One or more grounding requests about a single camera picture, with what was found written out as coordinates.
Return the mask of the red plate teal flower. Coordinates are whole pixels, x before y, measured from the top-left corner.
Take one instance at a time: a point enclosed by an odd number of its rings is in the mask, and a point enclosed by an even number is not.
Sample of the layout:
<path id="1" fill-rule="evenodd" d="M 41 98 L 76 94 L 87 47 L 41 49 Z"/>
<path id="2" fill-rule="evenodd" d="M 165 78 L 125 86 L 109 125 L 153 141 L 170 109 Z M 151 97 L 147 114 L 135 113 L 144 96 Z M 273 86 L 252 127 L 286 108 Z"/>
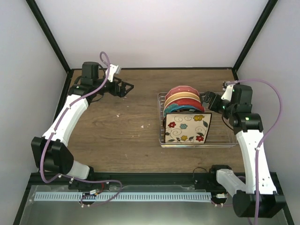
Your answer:
<path id="1" fill-rule="evenodd" d="M 172 102 L 170 102 L 169 104 L 166 105 L 166 107 L 164 108 L 164 110 L 171 110 L 174 109 L 177 106 L 192 106 L 198 110 L 200 110 L 201 112 L 205 112 L 205 108 L 202 106 L 200 100 L 196 100 L 194 98 L 178 98 Z"/>

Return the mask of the yellow round plate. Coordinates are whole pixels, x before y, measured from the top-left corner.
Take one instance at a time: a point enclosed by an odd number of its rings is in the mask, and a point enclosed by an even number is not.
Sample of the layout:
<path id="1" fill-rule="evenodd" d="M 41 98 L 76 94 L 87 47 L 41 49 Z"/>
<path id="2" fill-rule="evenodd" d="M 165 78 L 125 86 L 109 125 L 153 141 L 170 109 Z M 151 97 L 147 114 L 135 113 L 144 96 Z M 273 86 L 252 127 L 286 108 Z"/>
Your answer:
<path id="1" fill-rule="evenodd" d="M 191 93 L 191 92 L 183 91 L 183 92 L 177 92 L 177 93 L 171 95 L 169 98 L 166 98 L 165 105 L 168 105 L 172 101 L 174 101 L 176 99 L 181 99 L 181 98 L 192 98 L 195 100 L 200 100 L 200 97 L 198 95 Z"/>

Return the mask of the pink polka dot plate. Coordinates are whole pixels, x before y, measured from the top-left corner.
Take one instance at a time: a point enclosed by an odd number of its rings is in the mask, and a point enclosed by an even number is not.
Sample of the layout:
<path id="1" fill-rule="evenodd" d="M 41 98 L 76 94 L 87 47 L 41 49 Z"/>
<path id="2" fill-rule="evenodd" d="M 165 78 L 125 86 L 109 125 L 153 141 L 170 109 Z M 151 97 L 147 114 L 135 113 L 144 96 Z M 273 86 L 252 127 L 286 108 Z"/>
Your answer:
<path id="1" fill-rule="evenodd" d="M 193 93 L 193 94 L 199 96 L 199 92 L 196 89 L 194 89 L 190 86 L 187 86 L 187 85 L 180 85 L 180 86 L 176 86 L 176 87 L 170 89 L 165 97 L 169 98 L 171 95 L 176 94 L 178 92 L 190 92 L 190 93 Z"/>

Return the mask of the square floral plate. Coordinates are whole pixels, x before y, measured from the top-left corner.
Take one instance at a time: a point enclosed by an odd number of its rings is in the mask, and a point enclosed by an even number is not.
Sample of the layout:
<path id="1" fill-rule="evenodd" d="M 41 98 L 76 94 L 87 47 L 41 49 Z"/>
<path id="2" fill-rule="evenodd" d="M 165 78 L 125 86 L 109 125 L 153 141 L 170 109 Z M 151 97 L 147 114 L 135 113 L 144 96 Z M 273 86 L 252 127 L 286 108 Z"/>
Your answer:
<path id="1" fill-rule="evenodd" d="M 170 113 L 165 117 L 165 143 L 196 144 L 206 142 L 211 113 Z"/>

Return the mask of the blue polka dot plate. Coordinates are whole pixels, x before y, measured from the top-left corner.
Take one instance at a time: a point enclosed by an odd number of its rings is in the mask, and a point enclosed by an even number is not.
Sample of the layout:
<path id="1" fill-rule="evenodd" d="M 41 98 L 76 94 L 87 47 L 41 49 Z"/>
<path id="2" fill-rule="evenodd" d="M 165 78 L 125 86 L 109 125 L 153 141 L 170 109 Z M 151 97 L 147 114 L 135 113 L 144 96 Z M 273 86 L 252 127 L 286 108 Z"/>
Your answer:
<path id="1" fill-rule="evenodd" d="M 163 115 L 166 116 L 168 113 L 172 113 L 182 109 L 187 109 L 188 111 L 192 111 L 192 112 L 196 110 L 196 108 L 194 108 L 191 105 L 170 104 L 163 110 Z"/>

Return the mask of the black rimmed round plate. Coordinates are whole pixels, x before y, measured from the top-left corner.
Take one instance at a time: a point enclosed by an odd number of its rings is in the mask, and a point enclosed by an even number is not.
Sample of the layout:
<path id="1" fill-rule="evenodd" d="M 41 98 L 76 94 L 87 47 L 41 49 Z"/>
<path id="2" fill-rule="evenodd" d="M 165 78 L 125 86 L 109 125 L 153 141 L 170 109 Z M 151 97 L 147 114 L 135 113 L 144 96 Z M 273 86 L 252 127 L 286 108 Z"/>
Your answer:
<path id="1" fill-rule="evenodd" d="M 201 109 L 196 108 L 194 112 L 188 111 L 187 109 L 178 110 L 172 113 L 202 113 Z M 166 116 L 163 119 L 163 127 L 166 127 Z"/>

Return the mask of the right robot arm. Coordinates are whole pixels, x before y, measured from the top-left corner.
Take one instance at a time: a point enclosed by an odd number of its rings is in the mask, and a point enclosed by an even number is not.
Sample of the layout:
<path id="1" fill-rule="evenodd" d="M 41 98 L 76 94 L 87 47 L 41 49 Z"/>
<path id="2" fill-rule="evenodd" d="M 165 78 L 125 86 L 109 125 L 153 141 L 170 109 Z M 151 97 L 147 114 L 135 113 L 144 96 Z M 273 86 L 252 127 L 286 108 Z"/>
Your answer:
<path id="1" fill-rule="evenodd" d="M 239 143 L 245 167 L 245 181 L 225 165 L 212 167 L 209 185 L 223 186 L 232 197 L 235 214 L 240 218 L 272 218 L 285 206 L 286 201 L 273 183 L 265 152 L 261 116 L 252 112 L 253 90 L 242 84 L 223 84 L 222 95 L 207 91 L 200 95 L 203 106 L 219 113 L 229 121 Z"/>

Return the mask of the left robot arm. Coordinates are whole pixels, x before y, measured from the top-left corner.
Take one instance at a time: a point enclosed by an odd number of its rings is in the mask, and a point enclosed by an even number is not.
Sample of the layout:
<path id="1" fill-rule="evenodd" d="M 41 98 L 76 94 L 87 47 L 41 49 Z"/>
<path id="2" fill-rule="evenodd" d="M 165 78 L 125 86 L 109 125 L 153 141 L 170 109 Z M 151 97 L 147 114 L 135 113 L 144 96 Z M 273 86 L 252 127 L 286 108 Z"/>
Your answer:
<path id="1" fill-rule="evenodd" d="M 84 62 L 82 74 L 69 89 L 65 104 L 50 128 L 42 137 L 34 137 L 31 148 L 36 166 L 40 172 L 50 171 L 58 175 L 79 179 L 85 189 L 95 186 L 96 178 L 92 167 L 74 159 L 68 149 L 68 141 L 79 121 L 97 95 L 109 93 L 120 98 L 125 97 L 134 85 L 115 77 L 120 67 L 111 64 L 99 78 L 103 67 L 97 62 Z"/>

